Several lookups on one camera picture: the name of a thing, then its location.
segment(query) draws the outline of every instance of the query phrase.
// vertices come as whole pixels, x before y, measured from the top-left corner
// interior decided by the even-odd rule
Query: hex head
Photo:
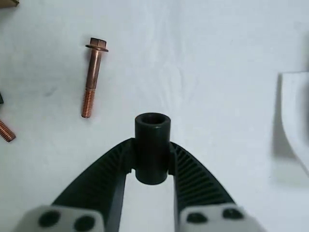
[[[90,45],[86,45],[86,47],[96,49],[98,51],[108,52],[108,50],[106,49],[106,41],[105,40],[91,38],[90,39]]]

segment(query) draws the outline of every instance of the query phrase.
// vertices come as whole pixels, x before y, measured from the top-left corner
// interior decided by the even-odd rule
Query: white object
[[[40,218],[49,212],[58,212],[59,219],[51,226],[40,226]],[[83,218],[91,217],[94,220],[93,227],[89,230],[77,230],[75,223]],[[14,232],[104,232],[103,217],[94,210],[70,208],[63,206],[40,206],[27,212],[18,223]]]
[[[242,218],[224,218],[225,210],[237,210],[242,214]],[[190,214],[201,214],[207,219],[207,222],[189,222]],[[181,212],[180,221],[180,232],[265,232],[253,217],[249,216],[241,207],[231,203],[188,207]]]
[[[309,72],[282,75],[281,115],[294,154],[309,169]]]

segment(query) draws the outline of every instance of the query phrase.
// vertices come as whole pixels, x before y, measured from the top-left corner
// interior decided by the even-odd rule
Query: white table
[[[144,112],[169,115],[172,141],[265,229],[307,231],[309,180],[282,132],[276,91],[279,73],[308,70],[308,9],[307,0],[21,0],[1,9],[0,118],[17,138],[0,140],[0,231],[133,137]],[[110,52],[87,120],[91,36]],[[149,187],[129,176],[120,231],[173,231],[172,191],[171,177]]]

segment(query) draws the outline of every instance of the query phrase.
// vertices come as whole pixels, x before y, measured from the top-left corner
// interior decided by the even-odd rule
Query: cardboard box
[[[0,0],[0,8],[14,7],[19,4],[19,0]]]

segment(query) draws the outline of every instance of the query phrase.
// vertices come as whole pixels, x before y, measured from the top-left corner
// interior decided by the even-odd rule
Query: bolt
[[[0,104],[3,104],[3,98],[1,96],[1,93],[0,93]],[[16,138],[14,133],[1,120],[0,120],[0,135],[7,142],[10,142],[14,138]]]
[[[95,98],[102,52],[108,52],[108,50],[106,49],[106,41],[95,38],[91,38],[90,44],[86,45],[86,47],[91,48],[91,57],[84,94],[82,117],[89,118],[91,116],[93,101]]]

